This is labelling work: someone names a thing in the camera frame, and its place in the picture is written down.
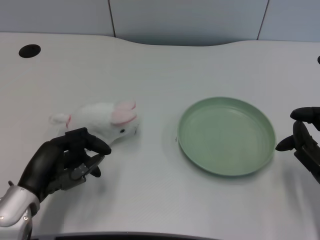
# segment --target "gray wall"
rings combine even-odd
[[[116,37],[137,43],[205,46],[257,37],[320,42],[320,0],[267,3],[110,0]],[[108,0],[0,0],[0,32],[114,36]]]
[[[114,35],[107,0],[0,0],[0,32]]]
[[[320,0],[270,0],[259,40],[320,42]]]
[[[110,0],[117,38],[206,46],[256,40],[268,0]]]

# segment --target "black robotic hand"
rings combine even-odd
[[[90,157],[86,150],[98,153]],[[66,132],[45,142],[26,166],[19,187],[29,190],[42,202],[57,190],[68,190],[86,181],[86,175],[100,177],[98,167],[111,148],[86,128]]]
[[[303,123],[313,124],[320,131],[320,107],[298,108],[290,117],[296,120],[293,124],[293,135],[279,142],[275,149],[280,152],[295,149],[294,156],[320,183],[320,147]]]

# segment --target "table surface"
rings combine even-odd
[[[28,44],[39,55],[21,58]],[[139,133],[112,144],[102,176],[48,197],[35,235],[133,231],[221,240],[313,240],[320,186],[276,152],[256,174],[209,174],[176,141],[184,110],[208,97],[253,104],[277,140],[292,134],[292,110],[320,104],[320,43],[243,41],[219,46],[143,45],[107,36],[0,33],[0,192],[17,183],[46,140],[53,113],[94,102],[136,99]],[[317,140],[317,132],[310,126]]]

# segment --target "black grommet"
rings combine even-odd
[[[19,56],[24,59],[33,58],[34,56],[37,56],[41,51],[41,47],[36,44],[30,44],[26,45],[19,51]]]

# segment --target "plate rim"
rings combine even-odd
[[[249,106],[251,106],[252,108],[258,110],[263,117],[265,117],[265,119],[268,121],[268,123],[270,124],[271,126],[271,130],[272,130],[272,134],[273,134],[273,140],[274,140],[274,146],[272,147],[273,148],[273,151],[271,151],[271,153],[269,153],[266,157],[266,160],[262,162],[262,164],[257,167],[255,170],[250,170],[248,172],[245,172],[245,173],[241,173],[241,174],[224,174],[224,173],[219,173],[219,172],[215,172],[215,171],[212,171],[212,170],[208,170],[206,169],[205,167],[201,166],[200,164],[198,164],[196,161],[194,161],[185,151],[183,145],[181,144],[181,141],[180,141],[180,137],[181,137],[181,124],[182,124],[182,120],[184,119],[184,116],[186,115],[186,113],[192,108],[194,107],[195,105],[201,103],[201,102],[204,102],[204,101],[208,101],[208,100],[211,100],[211,99],[227,99],[227,100],[233,100],[233,101],[238,101],[238,102],[242,102],[244,104],[247,104]],[[178,142],[179,142],[179,146],[181,147],[183,153],[187,156],[187,158],[192,162],[194,163],[195,165],[197,165],[198,167],[200,167],[201,169],[209,172],[209,173],[212,173],[212,174],[216,174],[216,175],[220,175],[220,176],[225,176],[225,177],[239,177],[239,176],[245,176],[245,175],[249,175],[249,174],[252,174],[252,173],[255,173],[257,171],[259,171],[260,169],[262,169],[265,165],[267,165],[272,159],[273,159],[273,156],[275,154],[275,147],[277,145],[277,138],[276,138],[276,132],[275,132],[275,129],[274,129],[274,126],[272,125],[270,119],[257,107],[255,107],[254,105],[246,102],[246,101],[243,101],[243,100],[240,100],[240,99],[237,99],[237,98],[233,98],[233,97],[226,97],[226,96],[214,96],[214,97],[207,97],[207,98],[204,98],[202,100],[199,100],[197,102],[195,102],[194,104],[192,104],[191,106],[189,106],[184,112],[183,114],[181,115],[180,119],[179,119],[179,122],[178,122],[178,128],[177,128],[177,138],[178,138]]]

